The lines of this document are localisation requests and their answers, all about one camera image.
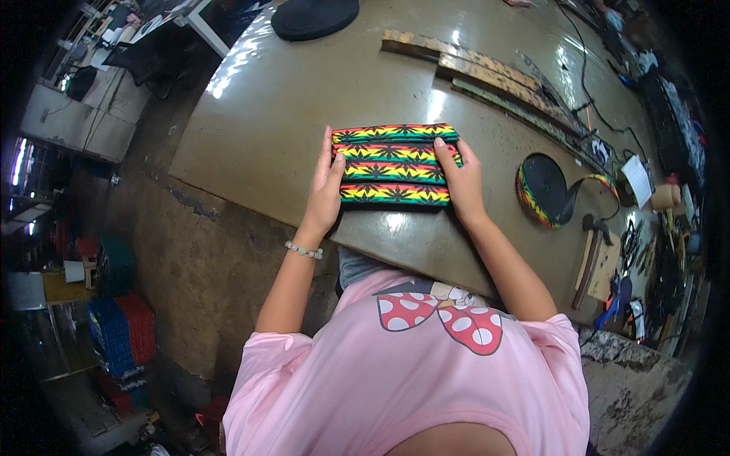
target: white table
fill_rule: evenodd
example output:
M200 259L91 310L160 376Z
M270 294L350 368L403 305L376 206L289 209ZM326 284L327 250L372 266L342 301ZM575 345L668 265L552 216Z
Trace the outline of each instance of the white table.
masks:
M147 28L140 27L137 34L132 37L130 43L134 44L140 39L150 34L153 30L162 27L169 21L175 22L178 26L184 27L189 25L200 37L213 48L221 58L226 57L231 50L228 45L210 28L207 22L201 17L200 12L210 4L212 0L187 0L172 9L170 14L163 17L155 16L151 21L151 25Z

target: hammer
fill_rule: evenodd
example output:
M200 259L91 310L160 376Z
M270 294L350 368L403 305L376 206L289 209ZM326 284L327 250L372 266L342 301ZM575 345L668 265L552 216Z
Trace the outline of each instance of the hammer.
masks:
M588 248L588 260L585 262L585 268L583 269L583 275L580 278L580 284L578 285L578 291L575 292L573 298L572 308L575 310L580 309L580 304L585 298L585 294L588 292L588 284L591 283L593 272L596 270L596 263L598 262L598 251L601 247L601 237L603 235L603 242L606 245L613 245L611 242L611 235L608 232L608 227L603 220L596 220L592 214L588 214L583 218L583 230L593 231L593 238L591 239L591 245Z

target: pink t-shirt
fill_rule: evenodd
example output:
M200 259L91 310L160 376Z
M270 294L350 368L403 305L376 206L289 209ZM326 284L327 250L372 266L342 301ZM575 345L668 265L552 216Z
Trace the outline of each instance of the pink t-shirt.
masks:
M223 417L229 455L377 455L473 422L519 456L584 455L588 391L565 315L518 322L401 271L350 285L311 339L254 333Z

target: red polka dot bow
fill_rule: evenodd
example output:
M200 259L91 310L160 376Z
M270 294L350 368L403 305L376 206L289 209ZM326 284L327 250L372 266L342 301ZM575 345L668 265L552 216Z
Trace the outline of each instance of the red polka dot bow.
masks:
M380 324L391 332L405 331L437 312L447 333L477 355L494 353L502 340L502 317L491 307L457 306L454 301L422 293L377 296Z

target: bracelet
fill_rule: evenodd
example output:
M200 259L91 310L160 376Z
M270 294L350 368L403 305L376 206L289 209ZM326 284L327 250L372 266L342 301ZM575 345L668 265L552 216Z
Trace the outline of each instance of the bracelet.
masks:
M297 247L296 245L293 244L292 241L287 241L286 243L284 243L284 247L290 249L292 252L297 252L302 256L309 255L311 258L314 258L315 260L322 259L322 252L323 252L322 249L317 249L316 252L314 250L307 251L307 249L305 249L304 247Z

